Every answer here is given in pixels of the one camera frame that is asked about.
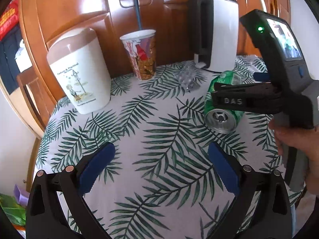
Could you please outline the person's right hand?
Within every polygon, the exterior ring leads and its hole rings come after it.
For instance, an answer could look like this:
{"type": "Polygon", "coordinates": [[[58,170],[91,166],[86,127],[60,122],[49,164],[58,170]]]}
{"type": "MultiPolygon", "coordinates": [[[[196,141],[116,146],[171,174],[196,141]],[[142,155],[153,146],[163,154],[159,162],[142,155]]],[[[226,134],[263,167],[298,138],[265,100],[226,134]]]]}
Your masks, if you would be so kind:
{"type": "Polygon", "coordinates": [[[283,154],[283,145],[299,149],[309,158],[309,171],[306,176],[306,186],[309,193],[319,194],[319,132],[314,129],[289,128],[275,124],[274,119],[268,127],[274,131],[275,143],[279,155],[283,154]]]}

